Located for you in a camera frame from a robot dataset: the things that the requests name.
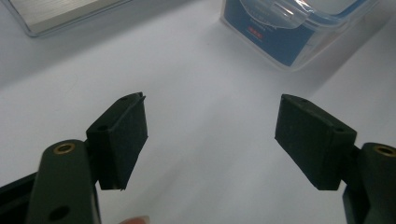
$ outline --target white table surface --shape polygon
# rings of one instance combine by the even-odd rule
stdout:
[[[279,100],[321,106],[359,133],[358,147],[396,147],[396,17],[381,26],[386,13],[374,10],[288,73],[220,10],[220,0],[134,0],[30,38],[0,4],[0,186],[142,91],[149,138],[127,190],[99,190],[103,223],[346,223],[344,185],[317,191],[274,139]]]

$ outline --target fingertip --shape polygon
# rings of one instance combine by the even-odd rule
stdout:
[[[120,224],[149,224],[149,217],[148,216],[133,217],[124,220]]]

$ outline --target black plastic block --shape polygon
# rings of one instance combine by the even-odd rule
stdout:
[[[101,189],[125,189],[148,138],[142,92],[120,98],[87,131]]]
[[[340,162],[353,150],[356,135],[311,102],[282,95],[276,140],[317,189],[338,189]]]

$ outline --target plastic container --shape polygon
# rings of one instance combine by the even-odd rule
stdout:
[[[82,21],[131,0],[0,0],[23,31],[40,36]]]
[[[222,20],[273,62],[297,70],[378,0],[224,0]]]

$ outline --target blue plastic container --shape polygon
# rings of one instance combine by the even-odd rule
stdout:
[[[277,65],[296,70],[376,3],[377,0],[224,0],[221,18]]]

